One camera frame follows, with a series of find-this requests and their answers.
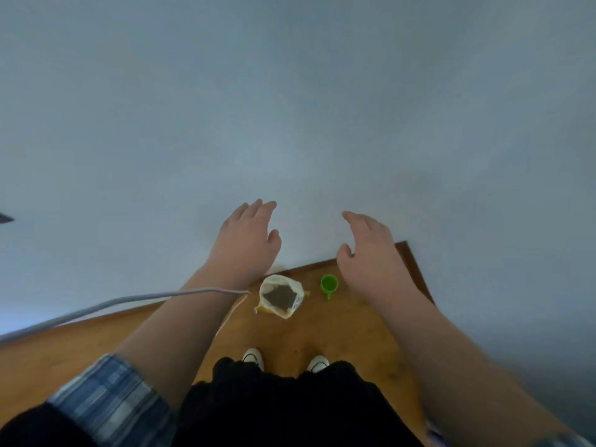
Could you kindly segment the person's left hand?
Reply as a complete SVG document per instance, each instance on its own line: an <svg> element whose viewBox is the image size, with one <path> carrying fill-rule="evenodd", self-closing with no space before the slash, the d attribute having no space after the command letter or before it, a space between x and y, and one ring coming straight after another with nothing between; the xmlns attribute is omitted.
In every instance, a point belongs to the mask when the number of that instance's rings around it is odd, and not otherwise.
<svg viewBox="0 0 596 447"><path fill-rule="evenodd" d="M242 221L242 212L249 206L242 203L221 226L204 267L208 287L246 290L271 269L267 238L276 201L264 202L258 219Z"/></svg>

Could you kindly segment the person's right hand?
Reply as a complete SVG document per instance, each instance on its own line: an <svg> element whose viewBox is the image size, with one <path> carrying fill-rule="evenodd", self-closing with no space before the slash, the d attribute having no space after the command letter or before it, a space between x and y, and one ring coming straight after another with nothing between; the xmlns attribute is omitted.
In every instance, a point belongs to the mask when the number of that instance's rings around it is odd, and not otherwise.
<svg viewBox="0 0 596 447"><path fill-rule="evenodd" d="M427 301L399 255L391 230L383 223L352 211L342 212L354 237L354 265L341 272L348 286L377 310Z"/></svg>

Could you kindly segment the person's left forearm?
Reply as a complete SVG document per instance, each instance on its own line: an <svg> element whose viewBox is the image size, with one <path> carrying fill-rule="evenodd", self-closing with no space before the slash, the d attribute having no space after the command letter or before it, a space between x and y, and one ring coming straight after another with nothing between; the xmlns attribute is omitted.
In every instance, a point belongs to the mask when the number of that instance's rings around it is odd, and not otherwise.
<svg viewBox="0 0 596 447"><path fill-rule="evenodd" d="M115 355L138 371L171 409L179 409L227 313L250 281L199 270L182 291L217 288L232 292L171 298L116 348Z"/></svg>

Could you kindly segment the person's right forearm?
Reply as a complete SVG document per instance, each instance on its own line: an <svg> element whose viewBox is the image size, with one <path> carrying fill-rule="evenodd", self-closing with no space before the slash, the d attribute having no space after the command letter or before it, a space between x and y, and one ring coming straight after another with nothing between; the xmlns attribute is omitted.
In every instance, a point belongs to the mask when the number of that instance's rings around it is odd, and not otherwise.
<svg viewBox="0 0 596 447"><path fill-rule="evenodd" d="M369 297L412 366L428 412L457 447L557 446L577 434L417 293Z"/></svg>

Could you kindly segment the open bag of brown powder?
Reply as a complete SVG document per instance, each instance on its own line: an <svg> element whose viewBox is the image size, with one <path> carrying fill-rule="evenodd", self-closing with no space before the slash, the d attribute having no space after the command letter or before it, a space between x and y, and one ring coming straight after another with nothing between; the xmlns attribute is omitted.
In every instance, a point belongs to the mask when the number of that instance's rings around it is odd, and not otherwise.
<svg viewBox="0 0 596 447"><path fill-rule="evenodd" d="M309 294L294 279L282 275L267 276L259 288L259 302L255 313L272 314L287 320Z"/></svg>

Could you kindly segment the black trousers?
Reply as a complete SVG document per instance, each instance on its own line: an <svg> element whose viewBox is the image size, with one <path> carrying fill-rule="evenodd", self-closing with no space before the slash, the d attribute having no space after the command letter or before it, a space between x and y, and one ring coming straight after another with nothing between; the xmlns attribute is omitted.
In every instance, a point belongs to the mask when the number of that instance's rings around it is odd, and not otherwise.
<svg viewBox="0 0 596 447"><path fill-rule="evenodd" d="M423 447L353 365L281 377L222 358L191 388L172 447Z"/></svg>

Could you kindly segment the blue plaid shirt sleeve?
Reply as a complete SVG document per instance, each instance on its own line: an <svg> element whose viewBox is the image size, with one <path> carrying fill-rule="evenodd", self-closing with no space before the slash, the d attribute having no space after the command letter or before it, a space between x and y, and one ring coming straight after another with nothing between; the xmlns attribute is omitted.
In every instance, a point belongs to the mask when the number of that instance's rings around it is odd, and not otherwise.
<svg viewBox="0 0 596 447"><path fill-rule="evenodd" d="M171 447L175 412L127 361L105 354L47 402L98 447Z"/></svg>

